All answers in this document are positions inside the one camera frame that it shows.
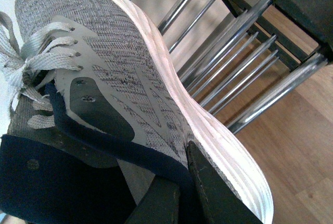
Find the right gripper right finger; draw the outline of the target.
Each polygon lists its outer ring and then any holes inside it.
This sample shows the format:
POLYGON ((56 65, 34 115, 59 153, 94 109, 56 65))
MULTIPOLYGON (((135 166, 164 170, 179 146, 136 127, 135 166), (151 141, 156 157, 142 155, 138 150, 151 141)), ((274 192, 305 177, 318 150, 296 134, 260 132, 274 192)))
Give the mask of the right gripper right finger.
POLYGON ((189 142, 186 152, 205 223, 261 223, 231 191, 193 141, 189 142))

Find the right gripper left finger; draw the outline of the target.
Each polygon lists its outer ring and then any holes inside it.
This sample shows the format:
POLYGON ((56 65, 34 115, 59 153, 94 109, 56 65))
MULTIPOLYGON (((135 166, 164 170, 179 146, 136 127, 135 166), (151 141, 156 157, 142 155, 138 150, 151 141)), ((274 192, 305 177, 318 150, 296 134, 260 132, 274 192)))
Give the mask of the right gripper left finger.
POLYGON ((156 176, 126 223, 178 223, 179 201, 179 186, 156 176))

